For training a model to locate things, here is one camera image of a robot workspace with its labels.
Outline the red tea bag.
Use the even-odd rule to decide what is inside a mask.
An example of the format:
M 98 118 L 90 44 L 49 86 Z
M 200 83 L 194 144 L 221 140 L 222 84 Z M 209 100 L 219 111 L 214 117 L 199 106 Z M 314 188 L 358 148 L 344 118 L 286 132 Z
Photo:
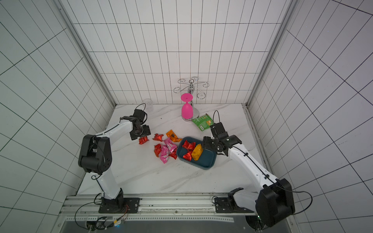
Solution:
M 177 159 L 177 149 L 173 150 L 172 152 L 170 152 L 169 154 L 169 157 L 173 158 L 173 159 Z
M 154 146 L 154 154 L 156 155 L 156 157 L 159 157 L 161 151 L 162 151 L 162 145 L 161 144 L 157 144 L 157 145 Z
M 153 140 L 162 142 L 163 141 L 163 136 L 164 136 L 163 134 L 155 134 L 154 137 L 153 137 Z
M 189 141 L 185 140 L 182 147 L 187 149 L 188 151 L 190 151 L 190 150 L 193 151 L 196 147 L 196 142 L 189 142 Z

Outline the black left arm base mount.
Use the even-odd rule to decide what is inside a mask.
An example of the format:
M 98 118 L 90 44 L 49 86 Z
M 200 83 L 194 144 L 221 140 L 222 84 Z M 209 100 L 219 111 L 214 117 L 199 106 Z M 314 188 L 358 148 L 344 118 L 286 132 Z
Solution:
M 118 199 L 105 199 L 102 198 L 100 204 L 100 214 L 135 214 L 139 210 L 140 198 L 121 198 Z

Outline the red tea bag top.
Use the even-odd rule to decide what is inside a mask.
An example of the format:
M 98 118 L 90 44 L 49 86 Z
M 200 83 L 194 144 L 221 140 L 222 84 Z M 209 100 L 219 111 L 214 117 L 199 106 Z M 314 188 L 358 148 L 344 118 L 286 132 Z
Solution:
M 164 136 L 163 134 L 155 134 L 154 137 L 153 137 L 153 140 L 162 142 L 163 141 L 163 136 Z

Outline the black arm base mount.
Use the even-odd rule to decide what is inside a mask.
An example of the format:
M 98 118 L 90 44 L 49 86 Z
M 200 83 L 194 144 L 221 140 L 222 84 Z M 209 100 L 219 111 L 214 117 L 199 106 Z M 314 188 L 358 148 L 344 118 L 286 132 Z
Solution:
M 236 188 L 232 191 L 230 191 L 227 194 L 227 197 L 219 198 L 217 196 L 213 196 L 211 201 L 215 206 L 215 212 L 220 214 L 230 214 L 230 213 L 254 213 L 254 211 L 239 207 L 235 200 L 234 200 L 234 194 L 236 194 L 238 191 L 243 190 L 242 187 Z

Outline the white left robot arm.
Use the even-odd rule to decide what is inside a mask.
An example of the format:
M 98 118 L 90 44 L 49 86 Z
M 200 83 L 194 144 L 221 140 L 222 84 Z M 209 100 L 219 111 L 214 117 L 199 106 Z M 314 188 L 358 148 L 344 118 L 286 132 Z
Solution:
M 123 191 L 115 181 L 111 170 L 113 162 L 111 146 L 120 138 L 129 134 L 132 140 L 151 134 L 145 124 L 147 114 L 143 116 L 123 116 L 112 128 L 95 135 L 83 137 L 78 158 L 78 166 L 87 173 L 95 173 L 94 179 L 103 192 L 103 202 L 109 205 L 123 206 Z

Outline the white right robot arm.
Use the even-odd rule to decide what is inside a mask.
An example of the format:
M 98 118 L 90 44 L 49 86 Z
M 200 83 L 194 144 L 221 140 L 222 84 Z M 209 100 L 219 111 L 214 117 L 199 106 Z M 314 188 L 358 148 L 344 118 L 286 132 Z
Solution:
M 205 136 L 202 148 L 223 153 L 237 162 L 250 178 L 255 191 L 242 187 L 227 194 L 226 198 L 215 198 L 217 211 L 232 213 L 253 213 L 260 221 L 272 227 L 295 214 L 295 204 L 291 184 L 286 179 L 278 179 L 266 170 L 242 144 L 237 136 L 218 138 Z

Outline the red tea bag lone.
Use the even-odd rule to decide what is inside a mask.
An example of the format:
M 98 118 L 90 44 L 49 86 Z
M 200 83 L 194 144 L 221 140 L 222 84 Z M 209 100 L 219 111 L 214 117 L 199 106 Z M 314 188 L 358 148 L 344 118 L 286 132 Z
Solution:
M 140 145 L 143 145 L 143 144 L 145 144 L 145 143 L 148 142 L 148 141 L 149 141 L 148 137 L 147 137 L 147 136 L 144 136 L 144 137 L 141 137 L 141 138 L 139 139 L 139 144 L 140 144 Z

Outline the yellow tea bag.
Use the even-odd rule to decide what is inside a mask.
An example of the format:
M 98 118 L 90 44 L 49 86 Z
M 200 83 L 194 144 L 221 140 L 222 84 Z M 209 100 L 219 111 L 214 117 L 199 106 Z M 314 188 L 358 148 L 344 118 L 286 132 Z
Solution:
M 194 161 L 198 161 L 203 153 L 203 148 L 201 144 L 198 144 L 193 150 L 191 156 Z

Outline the orange tea bag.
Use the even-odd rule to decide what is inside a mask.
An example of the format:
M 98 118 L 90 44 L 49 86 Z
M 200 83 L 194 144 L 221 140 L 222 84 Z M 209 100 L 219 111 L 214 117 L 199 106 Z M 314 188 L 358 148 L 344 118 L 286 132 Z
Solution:
M 166 136 L 167 136 L 168 138 L 170 138 L 170 140 L 171 140 L 172 142 L 181 142 L 181 141 L 182 141 L 182 138 L 179 138 L 179 137 L 174 133 L 173 130 L 169 130 L 169 131 L 166 133 Z

